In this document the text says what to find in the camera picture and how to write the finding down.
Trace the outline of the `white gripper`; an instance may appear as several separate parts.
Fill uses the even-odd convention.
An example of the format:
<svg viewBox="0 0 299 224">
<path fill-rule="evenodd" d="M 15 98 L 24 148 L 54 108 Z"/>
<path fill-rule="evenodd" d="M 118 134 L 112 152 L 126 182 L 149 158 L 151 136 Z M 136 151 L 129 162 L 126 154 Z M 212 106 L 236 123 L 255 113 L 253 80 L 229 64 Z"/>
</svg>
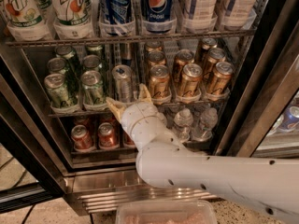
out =
<svg viewBox="0 0 299 224">
<path fill-rule="evenodd" d="M 122 128 L 134 141 L 138 150 L 159 135 L 167 132 L 164 123 L 158 117 L 158 109 L 151 104 L 151 95 L 147 86 L 139 84 L 138 102 L 126 108 L 126 104 L 110 97 L 106 98 L 107 107 L 113 113 Z"/>
</svg>

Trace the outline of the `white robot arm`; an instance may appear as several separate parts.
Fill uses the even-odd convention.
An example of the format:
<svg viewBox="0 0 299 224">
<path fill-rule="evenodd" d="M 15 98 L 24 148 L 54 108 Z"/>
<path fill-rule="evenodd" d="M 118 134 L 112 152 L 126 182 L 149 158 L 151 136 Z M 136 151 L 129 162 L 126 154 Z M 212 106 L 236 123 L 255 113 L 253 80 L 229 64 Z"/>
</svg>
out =
<svg viewBox="0 0 299 224">
<path fill-rule="evenodd" d="M 299 161 L 209 156 L 188 150 L 158 117 L 141 85 L 132 103 L 107 106 L 138 150 L 135 168 L 155 188 L 202 189 L 225 200 L 299 224 Z"/>
</svg>

